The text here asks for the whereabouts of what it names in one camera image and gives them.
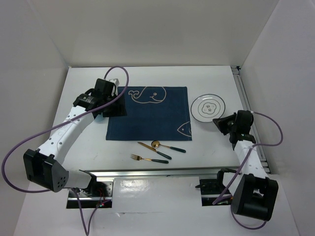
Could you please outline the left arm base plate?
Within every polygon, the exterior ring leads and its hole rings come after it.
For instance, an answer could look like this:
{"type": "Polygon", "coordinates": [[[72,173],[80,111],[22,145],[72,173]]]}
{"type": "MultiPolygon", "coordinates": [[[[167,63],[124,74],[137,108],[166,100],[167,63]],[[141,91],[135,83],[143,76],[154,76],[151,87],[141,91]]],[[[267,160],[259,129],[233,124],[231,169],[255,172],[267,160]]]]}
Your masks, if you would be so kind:
{"type": "Polygon", "coordinates": [[[76,188],[75,192],[81,203],[82,209],[111,208],[113,204],[112,195],[114,187],[113,178],[100,178],[102,184],[94,192],[87,192],[76,188]]]}

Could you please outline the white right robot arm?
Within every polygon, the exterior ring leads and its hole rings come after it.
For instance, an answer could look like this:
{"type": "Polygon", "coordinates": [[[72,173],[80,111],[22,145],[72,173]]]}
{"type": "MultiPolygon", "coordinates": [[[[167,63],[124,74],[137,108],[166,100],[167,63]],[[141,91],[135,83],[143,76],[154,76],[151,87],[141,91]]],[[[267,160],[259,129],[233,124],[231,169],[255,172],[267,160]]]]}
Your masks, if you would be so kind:
{"type": "Polygon", "coordinates": [[[254,114],[266,117],[276,123],[267,115],[244,110],[239,110],[237,113],[224,118],[213,119],[213,123],[218,130],[224,135],[229,135],[229,141],[240,162],[240,167],[232,179],[221,176],[215,180],[215,188],[221,193],[213,204],[215,205],[223,200],[236,177],[241,175],[232,197],[232,213],[266,222],[271,219],[279,185],[275,180],[268,177],[262,167],[257,147],[276,147],[280,145],[283,141],[283,132],[280,130],[281,139],[276,144],[257,143],[254,136],[250,134],[254,114]]]}

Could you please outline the blue placemat with whale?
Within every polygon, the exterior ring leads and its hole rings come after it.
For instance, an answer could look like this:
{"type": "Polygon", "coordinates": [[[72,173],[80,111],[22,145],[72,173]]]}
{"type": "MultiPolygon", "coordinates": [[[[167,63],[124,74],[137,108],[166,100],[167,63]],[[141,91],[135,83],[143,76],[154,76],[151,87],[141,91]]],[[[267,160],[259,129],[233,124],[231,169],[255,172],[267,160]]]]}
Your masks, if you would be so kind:
{"type": "Polygon", "coordinates": [[[187,87],[128,87],[126,116],[109,118],[110,141],[191,141],[187,87]]]}

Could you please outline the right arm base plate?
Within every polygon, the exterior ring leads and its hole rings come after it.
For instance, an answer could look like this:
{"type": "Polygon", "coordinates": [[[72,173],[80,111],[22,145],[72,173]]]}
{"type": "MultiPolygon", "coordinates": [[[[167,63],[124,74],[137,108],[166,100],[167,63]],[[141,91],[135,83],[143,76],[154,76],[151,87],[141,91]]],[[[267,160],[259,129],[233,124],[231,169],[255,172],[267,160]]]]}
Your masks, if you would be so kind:
{"type": "Polygon", "coordinates": [[[214,200],[225,189],[225,186],[222,181],[210,178],[200,179],[199,184],[195,188],[200,190],[202,206],[210,207],[213,206],[214,200]]]}

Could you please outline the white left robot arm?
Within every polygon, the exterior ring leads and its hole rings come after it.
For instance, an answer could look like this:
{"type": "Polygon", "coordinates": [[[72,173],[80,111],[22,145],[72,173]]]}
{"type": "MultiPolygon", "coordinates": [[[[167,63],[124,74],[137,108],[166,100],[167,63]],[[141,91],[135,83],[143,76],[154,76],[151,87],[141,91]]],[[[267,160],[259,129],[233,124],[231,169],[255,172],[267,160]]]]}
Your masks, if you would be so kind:
{"type": "Polygon", "coordinates": [[[66,125],[57,128],[38,149],[28,149],[23,156],[27,179],[53,192],[77,188],[92,196],[105,187],[96,176],[82,170],[66,170],[65,157],[84,129],[98,116],[125,116],[124,96],[118,93],[118,79],[97,79],[95,87],[80,94],[65,119],[66,125]]]}

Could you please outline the white plate with dark rim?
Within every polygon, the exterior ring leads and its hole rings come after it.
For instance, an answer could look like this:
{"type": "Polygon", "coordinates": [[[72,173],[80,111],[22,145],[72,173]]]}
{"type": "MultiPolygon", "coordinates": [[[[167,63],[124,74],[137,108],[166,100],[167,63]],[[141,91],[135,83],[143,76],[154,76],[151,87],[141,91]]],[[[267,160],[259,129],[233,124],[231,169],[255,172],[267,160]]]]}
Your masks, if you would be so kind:
{"type": "Polygon", "coordinates": [[[212,122],[213,119],[221,118],[225,109],[225,102],[220,96],[204,94],[192,102],[190,113],[199,122],[212,122]]]}

